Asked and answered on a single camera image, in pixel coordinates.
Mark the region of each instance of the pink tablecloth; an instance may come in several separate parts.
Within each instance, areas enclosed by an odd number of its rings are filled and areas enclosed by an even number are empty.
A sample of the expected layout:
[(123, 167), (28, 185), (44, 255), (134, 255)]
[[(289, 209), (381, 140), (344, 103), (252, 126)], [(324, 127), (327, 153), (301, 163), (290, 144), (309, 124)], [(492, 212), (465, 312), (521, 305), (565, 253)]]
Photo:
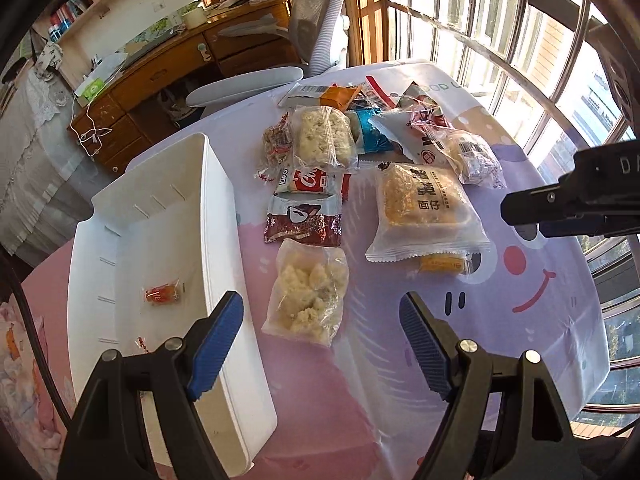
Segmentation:
[[(387, 93), (401, 94), (412, 80), (428, 89), (456, 127), (481, 134), (489, 142), (510, 190), (542, 184), (497, 121), (431, 63), (357, 67), (313, 82), (346, 84), (366, 75), (373, 75)], [(285, 91), (276, 89), (209, 116), (143, 153), (129, 167), (193, 132), (209, 137), (234, 184), (248, 303), (257, 328), (266, 317), (278, 247), (262, 241), (270, 189), (253, 178), (252, 164), (262, 131), (282, 113), (276, 103)], [(351, 270), (344, 322), (331, 349), (292, 343), (258, 330), (278, 427), (256, 457), (248, 479), (411, 478), (445, 406), (429, 391), (399, 325), (398, 301), (408, 290), (420, 292), (432, 312), (446, 317), (459, 336), (474, 338), (489, 351), (517, 356), (537, 349), (569, 416), (599, 387), (609, 370), (607, 342), (593, 280), (577, 241), (546, 240), (539, 233), (522, 236), (500, 218), (503, 191), (473, 186), (466, 191), (492, 246), (477, 255), (472, 274), (434, 279), (417, 274), (411, 262), (366, 261), (364, 252), (377, 225), (375, 193), (366, 177), (352, 177), (343, 211), (343, 248)], [(47, 308), (55, 309), (60, 324), (69, 261), (68, 244), (26, 283), (34, 308), (42, 308), (46, 317)], [(447, 295), (454, 305), (448, 314)], [(51, 343), (64, 361), (53, 365), (61, 385), (68, 376), (64, 342), (60, 338)], [(496, 406), (490, 402), (489, 424)]]

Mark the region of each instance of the pastry in plastic bag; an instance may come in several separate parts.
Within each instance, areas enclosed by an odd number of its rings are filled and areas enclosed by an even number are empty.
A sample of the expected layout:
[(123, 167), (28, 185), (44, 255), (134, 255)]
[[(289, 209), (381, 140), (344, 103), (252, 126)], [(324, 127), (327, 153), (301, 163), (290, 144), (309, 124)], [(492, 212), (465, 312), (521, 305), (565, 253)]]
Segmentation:
[(291, 117), (294, 163), (298, 168), (349, 170), (358, 163), (349, 119), (329, 106), (298, 108)]
[(262, 331), (330, 346), (342, 321), (349, 283), (344, 251), (284, 240), (276, 266), (278, 278)]
[(384, 163), (376, 172), (378, 231), (370, 262), (438, 253), (473, 253), (490, 242), (451, 169)]
[(507, 187), (500, 161), (482, 137), (453, 128), (427, 128), (462, 184), (492, 189)]

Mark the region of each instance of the white plastic tray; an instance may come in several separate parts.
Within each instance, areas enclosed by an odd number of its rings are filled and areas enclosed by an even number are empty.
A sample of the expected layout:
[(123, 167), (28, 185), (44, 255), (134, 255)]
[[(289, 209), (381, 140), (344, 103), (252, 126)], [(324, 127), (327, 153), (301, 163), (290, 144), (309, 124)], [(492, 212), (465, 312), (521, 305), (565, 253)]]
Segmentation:
[[(196, 402), (229, 476), (252, 459), (276, 427), (248, 306), (231, 182), (203, 134), (159, 152), (94, 198), (78, 224), (68, 291), (68, 341), (76, 397), (102, 352), (149, 351), (184, 336), (228, 290), (244, 300), (244, 321), (210, 392)], [(143, 301), (143, 289), (180, 279), (174, 305)], [(154, 460), (170, 465), (151, 395), (143, 397)]]

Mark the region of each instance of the wall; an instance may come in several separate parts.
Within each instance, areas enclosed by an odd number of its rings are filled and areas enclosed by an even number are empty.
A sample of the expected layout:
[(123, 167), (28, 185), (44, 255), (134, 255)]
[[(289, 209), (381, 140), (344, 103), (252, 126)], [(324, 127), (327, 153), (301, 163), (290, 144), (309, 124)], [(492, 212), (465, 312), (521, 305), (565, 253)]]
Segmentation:
[(75, 43), (89, 59), (107, 56), (147, 27), (192, 1), (113, 0), (103, 18), (94, 18), (78, 30)]

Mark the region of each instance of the office chair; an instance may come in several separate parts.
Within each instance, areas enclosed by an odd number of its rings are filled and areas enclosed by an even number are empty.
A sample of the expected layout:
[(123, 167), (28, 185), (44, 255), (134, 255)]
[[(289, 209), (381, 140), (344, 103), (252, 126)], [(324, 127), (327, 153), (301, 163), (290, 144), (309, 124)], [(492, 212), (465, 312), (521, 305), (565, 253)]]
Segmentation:
[[(349, 20), (341, 16), (344, 0), (293, 0), (289, 29), (280, 30), (272, 24), (274, 34), (287, 38), (296, 49), (302, 60), (299, 67), (304, 77), (312, 77), (329, 70), (346, 68), (348, 38), (344, 31), (349, 27)], [(219, 32), (220, 35), (245, 36), (264, 32), (267, 20), (259, 20), (252, 27), (233, 28)], [(187, 97), (187, 104), (192, 107), (207, 106), (203, 116), (227, 107), (235, 102), (247, 99), (251, 95), (273, 88), (265, 87), (265, 79), (273, 73), (281, 78), (282, 72), (277, 68), (260, 70), (235, 77), (216, 81), (198, 88)], [(295, 82), (300, 79), (296, 72), (290, 72), (290, 80), (280, 79), (279, 85)]]

